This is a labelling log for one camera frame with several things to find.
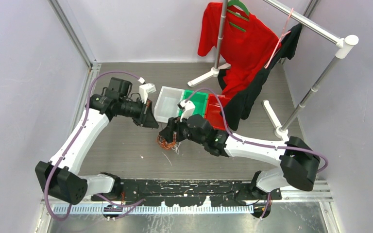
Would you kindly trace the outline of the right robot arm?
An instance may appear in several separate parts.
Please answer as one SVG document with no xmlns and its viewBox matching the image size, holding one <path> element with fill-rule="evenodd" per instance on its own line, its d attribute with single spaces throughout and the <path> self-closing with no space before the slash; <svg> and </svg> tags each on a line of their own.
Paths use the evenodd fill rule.
<svg viewBox="0 0 373 233">
<path fill-rule="evenodd" d="M 253 176 L 249 190 L 258 200 L 285 186 L 311 191 L 321 162 L 320 157 L 298 137 L 292 136 L 288 141 L 247 138 L 215 129 L 201 115 L 192 115 L 187 119 L 169 118 L 157 138 L 163 148 L 171 148 L 184 140 L 203 146 L 214 156 L 242 157 L 273 165 L 273 169 L 257 171 Z"/>
</svg>

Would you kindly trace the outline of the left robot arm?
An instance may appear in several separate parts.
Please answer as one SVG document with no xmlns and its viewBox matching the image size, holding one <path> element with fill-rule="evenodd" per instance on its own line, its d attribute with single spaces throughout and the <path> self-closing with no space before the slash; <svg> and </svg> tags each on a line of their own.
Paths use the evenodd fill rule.
<svg viewBox="0 0 373 233">
<path fill-rule="evenodd" d="M 45 199 L 57 198 L 71 205 L 80 203 L 86 196 L 101 194 L 117 200 L 123 192 L 120 177 L 102 172 L 98 175 L 79 176 L 82 163 L 102 130 L 117 116 L 129 117 L 139 127 L 159 127 L 148 95 L 155 92 L 153 83 L 140 79 L 138 98 L 130 98 L 132 83 L 111 78 L 101 94 L 93 94 L 85 106 L 79 124 L 60 150 L 48 162 L 35 167 Z"/>
</svg>

